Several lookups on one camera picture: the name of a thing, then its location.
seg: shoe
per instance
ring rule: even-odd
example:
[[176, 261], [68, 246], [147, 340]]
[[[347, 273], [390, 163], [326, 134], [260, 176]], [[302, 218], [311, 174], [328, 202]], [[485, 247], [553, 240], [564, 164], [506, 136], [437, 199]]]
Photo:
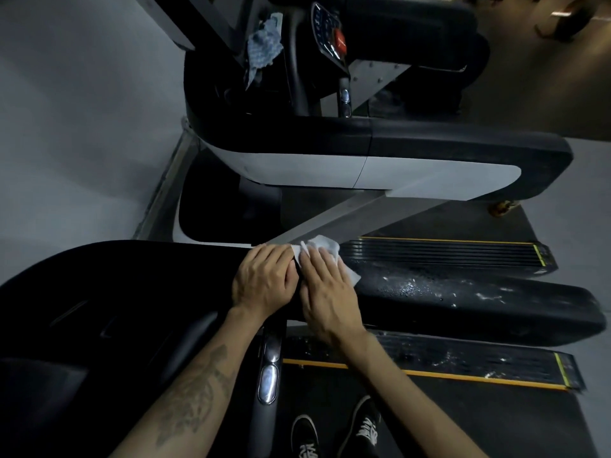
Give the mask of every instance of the shoe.
[[300, 415], [293, 421], [291, 427], [291, 450], [297, 458], [318, 458], [318, 434], [314, 421], [308, 415]]
[[382, 416], [369, 395], [356, 404], [346, 439], [337, 452], [337, 458], [355, 454], [377, 456], [378, 426]]

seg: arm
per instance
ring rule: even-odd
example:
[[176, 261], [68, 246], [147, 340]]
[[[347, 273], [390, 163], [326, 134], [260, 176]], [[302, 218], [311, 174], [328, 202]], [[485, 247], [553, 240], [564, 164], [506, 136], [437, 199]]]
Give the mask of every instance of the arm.
[[233, 280], [233, 308], [221, 328], [111, 458], [206, 456], [246, 349], [265, 319], [292, 298], [298, 280], [290, 246], [251, 249]]
[[336, 348], [367, 379], [429, 458], [485, 458], [486, 454], [426, 396], [365, 330], [356, 293], [341, 259], [336, 265], [325, 250], [302, 253], [307, 283], [301, 288], [308, 326]]

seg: red emergency stop button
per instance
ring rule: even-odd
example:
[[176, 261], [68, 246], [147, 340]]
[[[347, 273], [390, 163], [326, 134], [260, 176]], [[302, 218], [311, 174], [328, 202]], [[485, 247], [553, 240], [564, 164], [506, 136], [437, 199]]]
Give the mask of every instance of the red emergency stop button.
[[340, 29], [333, 29], [333, 36], [335, 37], [335, 49], [342, 56], [345, 56], [348, 51], [346, 48], [346, 37], [343, 36]]

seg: yellow stripe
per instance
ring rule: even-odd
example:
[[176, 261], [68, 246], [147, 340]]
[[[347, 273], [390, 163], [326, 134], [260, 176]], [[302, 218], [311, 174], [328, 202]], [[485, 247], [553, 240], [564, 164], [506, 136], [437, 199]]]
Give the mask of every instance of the yellow stripe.
[[[287, 364], [300, 364], [306, 366], [320, 366], [322, 368], [343, 368], [347, 369], [347, 365], [343, 363], [330, 363], [330, 362], [314, 362], [312, 360], [295, 360], [292, 358], [284, 358], [283, 363]], [[447, 373], [435, 373], [430, 371], [413, 371], [411, 369], [403, 369], [405, 374], [410, 376], [424, 376], [424, 377], [438, 377], [444, 379], [458, 379], [461, 381], [475, 381], [475, 382], [489, 382], [492, 384], [508, 384], [515, 386], [526, 386], [526, 387], [539, 387], [542, 389], [554, 389], [554, 390], [568, 390], [569, 385], [560, 384], [549, 384], [546, 382], [533, 382], [533, 381], [520, 381], [513, 379], [499, 379], [495, 377], [479, 377], [479, 376], [466, 376], [464, 374], [447, 374]]]
[[360, 239], [395, 239], [402, 241], [440, 241], [440, 242], [476, 242], [482, 244], [526, 244], [534, 246], [534, 242], [513, 242], [513, 241], [475, 241], [467, 239], [424, 239], [424, 238], [386, 238], [383, 236], [360, 236]]
[[558, 355], [558, 352], [554, 352], [554, 355], [556, 356], [556, 362], [558, 362], [558, 368], [560, 368], [562, 379], [565, 380], [565, 385], [567, 387], [570, 387], [571, 383], [569, 382], [569, 378], [566, 376], [565, 367], [562, 365], [562, 360], [560, 359], [560, 355]]
[[539, 248], [537, 247], [536, 244], [533, 244], [533, 247], [535, 248], [535, 252], [537, 253], [537, 257], [539, 257], [539, 260], [541, 261], [541, 265], [543, 265], [545, 267], [545, 260], [543, 260], [543, 257], [541, 257], [541, 253], [539, 252]]

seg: shoelace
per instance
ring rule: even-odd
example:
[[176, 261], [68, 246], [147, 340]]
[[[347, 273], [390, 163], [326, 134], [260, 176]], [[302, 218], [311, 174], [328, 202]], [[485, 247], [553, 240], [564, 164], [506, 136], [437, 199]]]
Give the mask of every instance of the shoelace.
[[378, 431], [376, 431], [376, 425], [369, 418], [365, 418], [361, 424], [361, 428], [356, 433], [357, 436], [368, 439], [373, 446], [378, 443]]
[[316, 448], [313, 443], [299, 446], [299, 458], [318, 458]]

